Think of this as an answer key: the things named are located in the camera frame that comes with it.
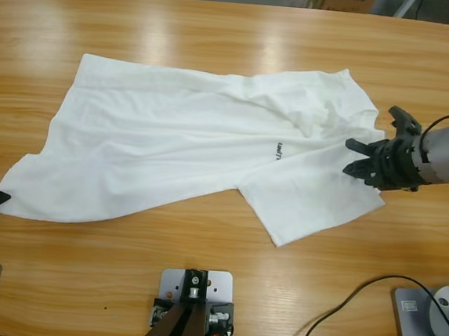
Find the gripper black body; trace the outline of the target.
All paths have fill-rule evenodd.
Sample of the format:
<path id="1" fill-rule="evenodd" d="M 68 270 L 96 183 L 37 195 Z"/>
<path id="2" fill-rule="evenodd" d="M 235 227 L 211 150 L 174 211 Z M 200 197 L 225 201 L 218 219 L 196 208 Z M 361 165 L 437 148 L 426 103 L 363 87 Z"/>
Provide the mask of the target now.
<path id="1" fill-rule="evenodd" d="M 408 190 L 417 192 L 424 184 L 415 166 L 412 153 L 414 136 L 402 135 L 388 140 L 383 139 L 365 144 L 355 139 L 346 140 L 346 148 L 373 160 L 379 169 L 378 185 L 368 185 L 377 190 Z"/>

